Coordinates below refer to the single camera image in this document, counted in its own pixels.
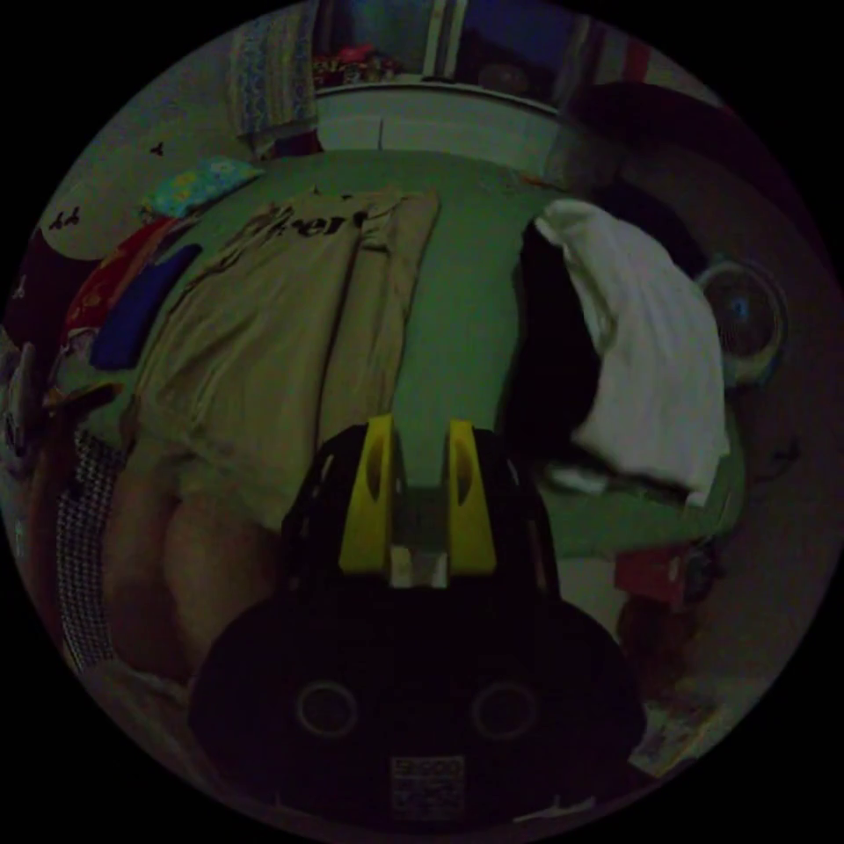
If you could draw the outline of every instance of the bed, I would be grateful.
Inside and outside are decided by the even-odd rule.
[[[210,255],[261,203],[313,185],[326,193],[352,193],[390,184],[405,190],[434,188],[442,202],[407,325],[393,406],[408,484],[434,486],[440,481],[451,418],[494,427],[518,341],[513,270],[521,232],[557,192],[522,184],[495,164],[441,153],[346,150],[281,159],[266,166],[264,177],[211,207],[172,250],[200,244]],[[175,301],[193,272],[187,271],[168,302]],[[116,380],[127,387],[121,399],[86,423],[91,433],[115,446],[136,372],[118,374]],[[66,390],[103,380],[103,374],[67,359],[57,379]],[[722,460],[704,508],[678,507],[644,492],[587,496],[543,486],[557,556],[663,547],[729,531],[741,512],[745,477],[731,414],[728,428],[731,453]]]

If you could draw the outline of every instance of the checkered fabric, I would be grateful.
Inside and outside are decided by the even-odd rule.
[[[76,479],[62,494],[56,525],[59,609],[77,670],[113,657],[103,605],[102,541],[120,451],[86,431],[76,432]]]

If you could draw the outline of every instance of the blue pillow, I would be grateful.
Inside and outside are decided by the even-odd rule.
[[[196,244],[183,246],[172,258],[148,266],[132,281],[91,344],[89,362],[95,369],[114,372],[135,366],[164,299],[201,251]]]
[[[144,196],[141,211],[146,216],[187,217],[206,202],[219,200],[263,172],[233,158],[206,158],[191,170],[166,179]]]

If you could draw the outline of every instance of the person's leg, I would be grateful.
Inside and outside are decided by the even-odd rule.
[[[167,530],[164,575],[192,674],[231,622],[273,594],[278,546],[223,495],[185,496]]]
[[[177,506],[154,472],[123,471],[103,537],[103,598],[117,656],[136,671],[186,682],[164,580],[164,538]]]

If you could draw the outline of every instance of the patterned pillowcase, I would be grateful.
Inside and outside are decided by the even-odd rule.
[[[145,217],[186,217],[196,208],[219,200],[263,174],[263,170],[217,156],[201,161],[192,170],[186,170],[162,182],[141,200]]]

